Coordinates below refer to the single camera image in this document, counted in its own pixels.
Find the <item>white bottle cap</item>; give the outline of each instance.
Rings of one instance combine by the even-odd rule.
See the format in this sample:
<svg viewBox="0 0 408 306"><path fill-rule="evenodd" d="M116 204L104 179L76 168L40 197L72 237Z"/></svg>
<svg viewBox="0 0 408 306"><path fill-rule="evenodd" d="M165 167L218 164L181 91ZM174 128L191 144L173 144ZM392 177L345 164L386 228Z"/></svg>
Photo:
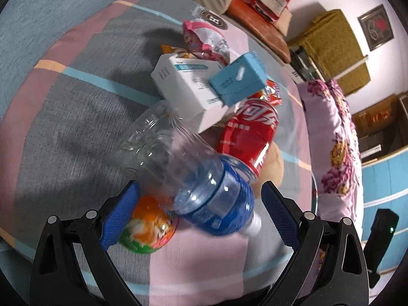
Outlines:
<svg viewBox="0 0 408 306"><path fill-rule="evenodd" d="M248 224L244 228L242 228L239 232L243 236L254 237L261 230L261 227L262 219L256 212L254 212L251 221L248 222Z"/></svg>

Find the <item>blue bottle label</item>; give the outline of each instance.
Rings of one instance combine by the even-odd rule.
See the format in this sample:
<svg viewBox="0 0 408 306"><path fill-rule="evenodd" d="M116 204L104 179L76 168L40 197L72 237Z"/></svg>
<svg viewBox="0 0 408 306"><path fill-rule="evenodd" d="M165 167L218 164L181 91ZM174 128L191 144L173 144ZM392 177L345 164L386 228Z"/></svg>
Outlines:
<svg viewBox="0 0 408 306"><path fill-rule="evenodd" d="M213 196L197 210L181 217L215 236L242 229L251 219L254 194L251 187L227 163L225 176Z"/></svg>

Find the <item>silver screw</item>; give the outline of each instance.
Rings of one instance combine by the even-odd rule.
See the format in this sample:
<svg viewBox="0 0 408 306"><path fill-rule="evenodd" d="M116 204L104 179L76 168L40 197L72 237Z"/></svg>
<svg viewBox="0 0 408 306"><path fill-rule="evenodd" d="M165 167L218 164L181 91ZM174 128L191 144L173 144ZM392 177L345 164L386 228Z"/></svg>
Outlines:
<svg viewBox="0 0 408 306"><path fill-rule="evenodd" d="M349 218L344 218L343 219L343 223L346 225L346 226L351 226L351 224L353 223Z"/></svg>
<svg viewBox="0 0 408 306"><path fill-rule="evenodd" d="M315 219L315 214L313 214L312 212L305 212L305 218L307 218L308 220L314 220Z"/></svg>
<svg viewBox="0 0 408 306"><path fill-rule="evenodd" d="M57 221L57 217L55 215L50 216L47 220L48 223L54 224Z"/></svg>
<svg viewBox="0 0 408 306"><path fill-rule="evenodd" d="M86 213L87 219L94 219L96 216L97 216L96 210L90 210L89 212Z"/></svg>

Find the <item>beige round object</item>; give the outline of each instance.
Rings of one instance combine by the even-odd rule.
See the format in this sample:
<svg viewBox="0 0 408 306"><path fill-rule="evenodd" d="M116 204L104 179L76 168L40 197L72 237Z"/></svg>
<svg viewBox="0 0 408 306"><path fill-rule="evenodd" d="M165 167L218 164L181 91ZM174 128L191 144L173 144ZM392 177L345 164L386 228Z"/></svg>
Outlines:
<svg viewBox="0 0 408 306"><path fill-rule="evenodd" d="M262 185L267 181L272 181L279 188L282 184L284 173L284 163L280 149L275 143L271 144L271 148L266 156L264 166L258 180L252 184L255 198L261 197Z"/></svg>

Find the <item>floral fabric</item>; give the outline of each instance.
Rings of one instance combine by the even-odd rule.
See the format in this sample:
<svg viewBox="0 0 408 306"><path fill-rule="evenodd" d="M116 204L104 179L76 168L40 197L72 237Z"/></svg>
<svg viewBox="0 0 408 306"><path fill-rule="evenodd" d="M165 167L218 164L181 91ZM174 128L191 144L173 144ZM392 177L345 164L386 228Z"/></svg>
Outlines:
<svg viewBox="0 0 408 306"><path fill-rule="evenodd" d="M298 85L305 105L312 171L316 178L318 215L323 220L351 218L361 237L362 167L350 109L336 81Z"/></svg>

